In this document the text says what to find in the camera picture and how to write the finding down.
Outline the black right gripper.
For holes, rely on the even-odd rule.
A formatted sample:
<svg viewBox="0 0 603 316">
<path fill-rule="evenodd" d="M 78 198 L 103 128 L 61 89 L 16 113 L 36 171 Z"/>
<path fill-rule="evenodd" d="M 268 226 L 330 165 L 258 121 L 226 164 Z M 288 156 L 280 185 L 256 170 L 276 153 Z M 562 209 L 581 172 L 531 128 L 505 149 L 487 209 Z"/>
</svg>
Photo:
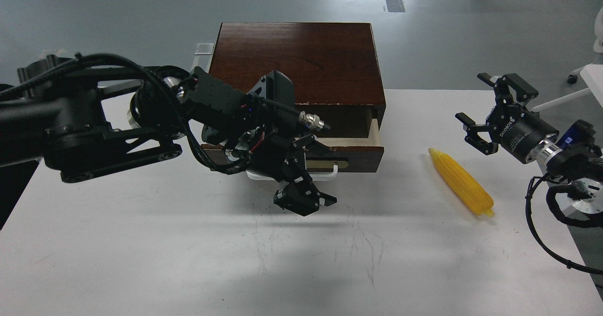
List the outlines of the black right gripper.
<svg viewBox="0 0 603 316">
<path fill-rule="evenodd" d="M 495 106 L 486 118 L 487 125 L 476 124 L 465 113 L 455 114 L 466 132 L 464 140 L 484 155 L 497 153 L 500 145 L 521 163 L 533 162 L 540 142 L 556 140 L 559 135 L 556 128 L 526 108 L 539 92 L 516 73 L 491 76 L 482 72 L 477 78 L 495 92 Z M 486 132 L 491 132 L 492 141 L 480 137 L 479 133 Z"/>
</svg>

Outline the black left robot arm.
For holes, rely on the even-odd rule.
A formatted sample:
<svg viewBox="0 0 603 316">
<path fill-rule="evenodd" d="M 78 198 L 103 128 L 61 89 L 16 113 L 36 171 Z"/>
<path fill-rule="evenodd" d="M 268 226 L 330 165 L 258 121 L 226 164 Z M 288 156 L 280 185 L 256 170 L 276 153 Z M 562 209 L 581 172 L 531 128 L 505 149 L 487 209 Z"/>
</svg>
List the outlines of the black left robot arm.
<svg viewBox="0 0 603 316">
<path fill-rule="evenodd" d="M 1 85 L 1 166 L 43 160 L 65 183 L 174 159 L 186 138 L 198 163 L 280 183 L 273 202 L 302 217 L 332 206 L 306 166 L 330 152 L 315 134 L 329 125 L 299 111 L 280 71 L 239 91 L 201 67 L 142 66 L 110 53 L 46 56 Z"/>
</svg>

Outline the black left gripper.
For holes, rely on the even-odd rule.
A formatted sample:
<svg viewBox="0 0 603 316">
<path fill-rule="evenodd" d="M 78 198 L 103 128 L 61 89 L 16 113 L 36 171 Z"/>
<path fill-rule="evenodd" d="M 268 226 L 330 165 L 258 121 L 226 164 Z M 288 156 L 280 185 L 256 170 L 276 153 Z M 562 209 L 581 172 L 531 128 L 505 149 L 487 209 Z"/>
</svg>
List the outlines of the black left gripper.
<svg viewBox="0 0 603 316">
<path fill-rule="evenodd" d="M 320 192 L 307 170 L 306 153 L 318 156 L 330 153 L 330 147 L 314 134 L 276 127 L 254 127 L 229 133 L 225 140 L 228 163 L 226 174 L 249 170 L 276 181 L 282 187 L 274 194 L 273 203 L 281 209 L 306 217 L 321 206 L 332 206 L 337 198 Z"/>
</svg>

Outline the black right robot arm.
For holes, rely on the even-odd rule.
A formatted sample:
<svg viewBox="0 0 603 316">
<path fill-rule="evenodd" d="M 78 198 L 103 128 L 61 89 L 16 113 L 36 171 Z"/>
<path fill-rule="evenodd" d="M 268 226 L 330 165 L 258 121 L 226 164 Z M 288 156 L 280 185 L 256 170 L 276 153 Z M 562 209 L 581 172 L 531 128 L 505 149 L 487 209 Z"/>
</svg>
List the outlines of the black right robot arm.
<svg viewBox="0 0 603 316">
<path fill-rule="evenodd" d="M 566 259 L 549 249 L 538 235 L 532 219 L 531 200 L 537 187 L 550 183 L 546 203 L 561 223 L 579 228 L 602 226 L 602 151 L 595 143 L 592 124 L 577 120 L 560 136 L 526 104 L 538 91 L 516 73 L 491 76 L 482 72 L 477 78 L 495 93 L 495 106 L 477 124 L 465 113 L 455 114 L 466 131 L 465 141 L 485 155 L 504 148 L 523 164 L 537 162 L 545 173 L 530 179 L 525 195 L 526 222 L 535 241 L 553 259 L 569 269 L 601 275 L 601 269 Z"/>
</svg>

